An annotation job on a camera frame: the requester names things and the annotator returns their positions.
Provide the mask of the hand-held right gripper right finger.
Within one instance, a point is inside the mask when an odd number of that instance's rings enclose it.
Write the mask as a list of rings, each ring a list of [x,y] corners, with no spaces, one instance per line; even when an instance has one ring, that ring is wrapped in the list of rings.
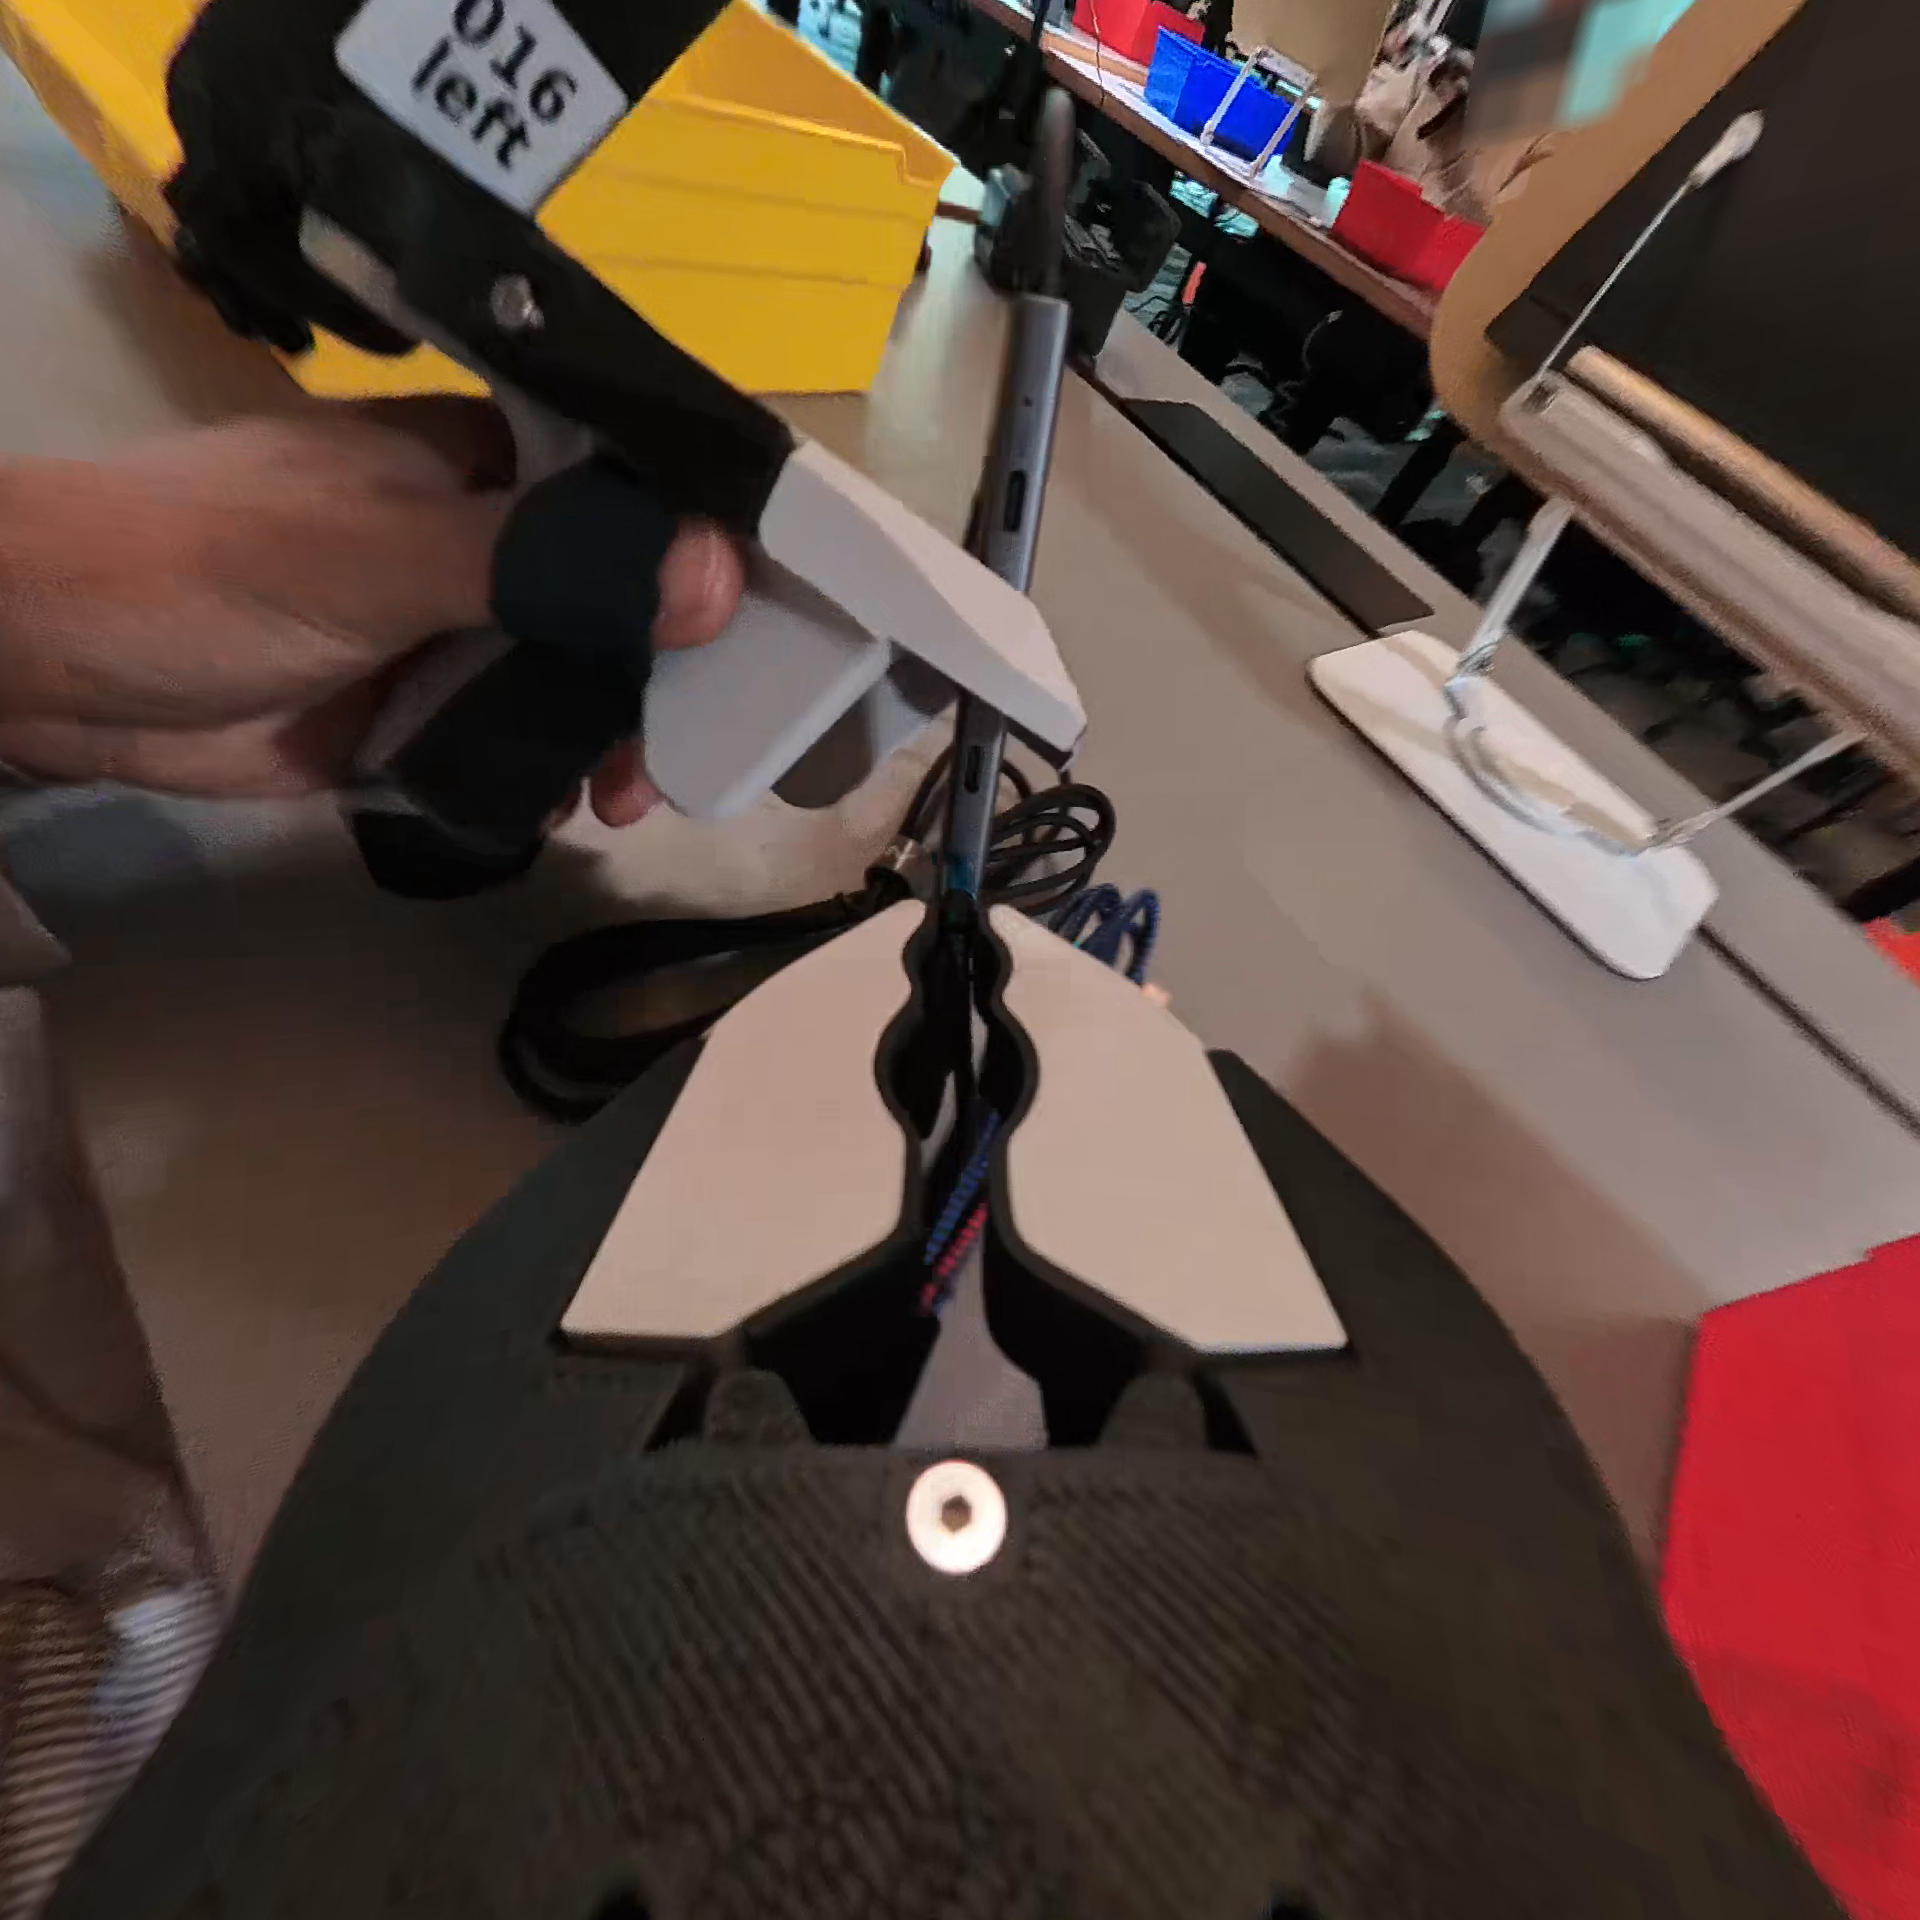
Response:
[[[1150,991],[995,909],[1006,1016],[1038,1079],[1016,1123],[1025,1249],[1210,1358],[1339,1353],[1350,1335],[1200,1040]]]

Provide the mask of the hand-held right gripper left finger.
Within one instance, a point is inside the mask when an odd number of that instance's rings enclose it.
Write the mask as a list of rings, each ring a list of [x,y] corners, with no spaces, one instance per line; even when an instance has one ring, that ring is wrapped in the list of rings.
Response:
[[[896,904],[767,979],[699,1050],[560,1320],[570,1341],[716,1341],[905,1211],[878,1055],[927,909]]]

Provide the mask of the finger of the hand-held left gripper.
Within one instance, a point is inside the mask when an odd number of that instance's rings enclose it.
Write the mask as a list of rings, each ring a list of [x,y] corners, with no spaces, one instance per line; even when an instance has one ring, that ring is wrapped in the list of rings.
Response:
[[[995,709],[1059,765],[1089,715],[1036,603],[816,440],[800,440],[759,515],[764,558],[872,639]]]
[[[888,672],[895,645],[806,583],[754,583],[726,631],[660,655],[643,698],[643,771],[695,823],[764,801]]]

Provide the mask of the grey usb hub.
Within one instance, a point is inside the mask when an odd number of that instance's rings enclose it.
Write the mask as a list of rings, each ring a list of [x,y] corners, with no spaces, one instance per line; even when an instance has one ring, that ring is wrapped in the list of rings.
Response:
[[[1067,303],[1057,296],[1020,296],[1010,315],[987,462],[967,533],[967,552],[1020,594],[1030,594],[1041,549],[1067,349]],[[962,694],[953,726],[943,853],[947,897],[982,901],[1009,728],[1004,707],[971,691]]]

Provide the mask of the grey desk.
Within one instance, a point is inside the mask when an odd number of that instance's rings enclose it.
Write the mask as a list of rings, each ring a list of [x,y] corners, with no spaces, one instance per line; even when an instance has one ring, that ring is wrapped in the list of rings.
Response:
[[[1563,1402],[1643,1559],[1694,1322],[1915,1235],[1915,991],[1737,830],[1674,970],[1598,968],[1308,687],[1344,622],[1073,379],[1038,593],[1158,982],[1384,1187]],[[250,1570],[358,1362],[556,1135],[494,1067],[577,929],[850,887],[929,745],[838,813],[566,830],[519,890],[379,897],[335,806],[14,801],[48,1006],[208,1552]]]

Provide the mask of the black desk mat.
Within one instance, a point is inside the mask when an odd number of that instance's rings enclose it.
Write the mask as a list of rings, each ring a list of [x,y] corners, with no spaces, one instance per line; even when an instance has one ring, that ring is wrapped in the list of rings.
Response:
[[[1111,406],[1359,634],[1384,639],[1434,613],[1208,409],[1187,401],[1114,399]]]

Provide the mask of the person's left hand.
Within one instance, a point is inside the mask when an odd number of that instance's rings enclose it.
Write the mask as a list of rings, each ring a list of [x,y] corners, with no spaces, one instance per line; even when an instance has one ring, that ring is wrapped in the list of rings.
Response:
[[[402,665],[489,625],[513,475],[507,425],[467,399],[6,462],[6,781],[338,787]]]

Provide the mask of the yellow plastic bin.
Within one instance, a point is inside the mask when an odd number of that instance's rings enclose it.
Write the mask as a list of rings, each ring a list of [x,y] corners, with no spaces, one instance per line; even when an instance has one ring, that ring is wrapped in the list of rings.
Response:
[[[164,73],[196,6],[6,3],[6,56],[131,226],[174,242]],[[746,394],[865,394],[955,161],[756,6],[705,37],[542,229]]]

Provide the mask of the black power strip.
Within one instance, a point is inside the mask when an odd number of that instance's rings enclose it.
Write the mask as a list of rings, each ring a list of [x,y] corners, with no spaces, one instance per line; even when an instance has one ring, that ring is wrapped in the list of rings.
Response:
[[[1041,291],[1041,246],[1027,234],[1036,210],[1038,189],[1025,169],[1004,162],[987,171],[974,254],[987,285],[1009,297]],[[1153,286],[1178,239],[1179,217],[1158,189],[1116,177],[1097,152],[1082,159],[1059,272],[1075,360],[1091,366],[1104,355],[1118,313]]]

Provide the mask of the white laptop stand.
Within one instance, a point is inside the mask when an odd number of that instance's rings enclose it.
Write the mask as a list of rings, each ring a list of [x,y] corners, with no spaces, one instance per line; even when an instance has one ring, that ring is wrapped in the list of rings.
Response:
[[[1724,123],[1510,397],[1500,425],[1548,486],[1470,643],[1449,651],[1406,631],[1308,669],[1329,709],[1592,958],[1633,982],[1664,977],[1718,901],[1690,850],[1704,833],[1855,745],[1898,747],[1907,734],[1896,713],[1913,674],[1892,647],[1913,625],[1881,603],[1865,543],[1790,473],[1586,344],[1655,239],[1766,133],[1762,110]],[[1832,731],[1731,801],[1655,821],[1496,680],[1520,603],[1575,525],[1706,601],[1726,639],[1809,696]]]

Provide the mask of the blue storage bin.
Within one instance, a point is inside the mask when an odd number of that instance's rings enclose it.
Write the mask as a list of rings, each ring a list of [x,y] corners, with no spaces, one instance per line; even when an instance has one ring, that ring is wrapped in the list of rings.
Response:
[[[1153,113],[1195,141],[1212,129],[1212,143],[1241,161],[1273,161],[1296,144],[1305,135],[1302,101],[1311,93],[1305,71],[1281,56],[1227,59],[1170,25],[1160,25],[1143,83]]]

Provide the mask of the red storage bin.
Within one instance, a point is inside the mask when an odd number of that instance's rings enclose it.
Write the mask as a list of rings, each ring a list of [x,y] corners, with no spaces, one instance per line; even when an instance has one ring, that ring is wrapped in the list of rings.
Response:
[[[1441,210],[1423,189],[1374,161],[1350,179],[1330,239],[1379,275],[1441,297],[1472,257],[1486,225]]]

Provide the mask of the tan curved panel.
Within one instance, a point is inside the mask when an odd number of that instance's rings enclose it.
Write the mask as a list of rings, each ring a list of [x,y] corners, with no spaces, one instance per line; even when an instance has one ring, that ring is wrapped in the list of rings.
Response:
[[[1500,425],[1529,365],[1489,331],[1553,257],[1627,185],[1720,90],[1795,18],[1799,3],[1696,3],[1649,54],[1634,86],[1603,120],[1556,138],[1505,202],[1435,306],[1428,336],[1434,397],[1462,432],[1539,487],[1540,470]]]

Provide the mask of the red plastic container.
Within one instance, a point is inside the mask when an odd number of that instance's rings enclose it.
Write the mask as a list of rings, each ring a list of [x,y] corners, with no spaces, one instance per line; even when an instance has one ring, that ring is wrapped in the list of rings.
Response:
[[[1918,1915],[1918,1241],[1696,1331],[1663,1606],[1840,1906]]]

